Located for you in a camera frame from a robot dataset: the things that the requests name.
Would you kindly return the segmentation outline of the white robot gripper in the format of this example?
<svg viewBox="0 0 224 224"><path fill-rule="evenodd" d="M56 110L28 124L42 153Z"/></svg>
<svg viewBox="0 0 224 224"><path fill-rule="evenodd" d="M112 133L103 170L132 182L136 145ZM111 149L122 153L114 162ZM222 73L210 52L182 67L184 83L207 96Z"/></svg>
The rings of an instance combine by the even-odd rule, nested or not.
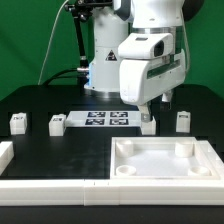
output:
<svg viewBox="0 0 224 224"><path fill-rule="evenodd" d="M162 58L154 60L123 60L120 64L120 96L124 103L139 106L142 122L151 121L148 101L162 95L170 102L173 88L185 79L185 52L170 57L164 64Z"/></svg>

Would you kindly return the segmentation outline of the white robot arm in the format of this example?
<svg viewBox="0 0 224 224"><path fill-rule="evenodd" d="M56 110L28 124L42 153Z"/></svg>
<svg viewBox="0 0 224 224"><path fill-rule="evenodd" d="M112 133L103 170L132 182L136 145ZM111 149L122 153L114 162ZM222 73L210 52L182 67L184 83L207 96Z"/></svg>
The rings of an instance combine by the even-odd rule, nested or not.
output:
<svg viewBox="0 0 224 224"><path fill-rule="evenodd" d="M138 107L144 122L152 120L150 101L169 101L190 67L185 23L205 0L112 0L97 7L94 59L86 93L119 96Z"/></svg>

